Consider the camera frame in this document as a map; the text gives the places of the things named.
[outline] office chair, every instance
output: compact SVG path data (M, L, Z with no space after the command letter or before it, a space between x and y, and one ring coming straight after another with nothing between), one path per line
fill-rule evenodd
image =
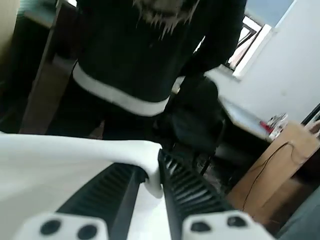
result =
M220 112L218 88L213 81L203 75L186 77L184 81L158 119L157 133L172 140L169 152L176 143L192 148L193 167L200 153L208 154L210 157L200 172L203 175L222 141L226 121Z

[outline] desk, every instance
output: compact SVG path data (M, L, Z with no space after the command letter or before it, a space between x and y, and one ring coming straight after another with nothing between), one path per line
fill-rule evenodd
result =
M50 29L54 24L56 11L39 5L35 9L25 11L24 16L31 21Z
M44 134L69 81L71 70L64 65L66 62L74 63L78 58L88 23L81 21L72 0L59 1L56 9L39 5L24 15L49 29L49 34L28 97L20 133ZM57 64L56 57L61 52L65 59L60 59Z
M224 97L220 97L219 102L233 125L261 140L269 143L272 142L271 139L269 139L269 133L260 125L261 120L258 117Z

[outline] white plastic part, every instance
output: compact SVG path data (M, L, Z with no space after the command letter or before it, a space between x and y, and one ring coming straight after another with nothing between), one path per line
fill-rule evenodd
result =
M158 155L161 145L150 141L0 134L0 164L57 165L108 161L135 165L148 175L146 189L156 198L163 195Z
M246 222L246 226L229 226L230 217L240 217ZM192 225L199 222L207 224L211 230L192 231ZM248 214L235 210L188 217L183 222L182 240L274 240L274 238Z
M42 226L49 221L59 221L56 232L43 235ZM96 234L91 240L108 240L106 223L96 217L69 215L62 213L42 213L27 219L13 240L79 240L79 231L85 226L95 226Z

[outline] white desk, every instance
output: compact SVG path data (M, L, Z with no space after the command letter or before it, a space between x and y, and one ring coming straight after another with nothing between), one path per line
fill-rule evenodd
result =
M261 120L258 117L242 109L224 97L219 97L219 101L230 121L235 126L256 136L257 138L265 140L269 143L272 142L271 139L269 139L269 133L267 130L260 125Z

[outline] white fabric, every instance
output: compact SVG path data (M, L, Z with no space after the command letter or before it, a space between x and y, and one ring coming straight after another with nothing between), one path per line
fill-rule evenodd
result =
M74 67L73 78L83 89L93 95L139 116L152 117L158 115L165 110L169 101L169 98L160 102L149 102L138 99L92 78L81 69L78 63Z

